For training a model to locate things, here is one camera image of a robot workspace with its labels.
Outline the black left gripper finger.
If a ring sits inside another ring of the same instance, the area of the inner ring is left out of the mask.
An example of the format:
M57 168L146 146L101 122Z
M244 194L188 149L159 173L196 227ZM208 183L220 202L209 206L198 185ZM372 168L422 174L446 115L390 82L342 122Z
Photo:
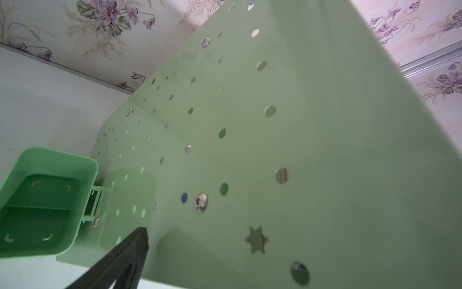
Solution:
M135 229L121 243L75 280L69 289L135 289L149 250L148 230Z

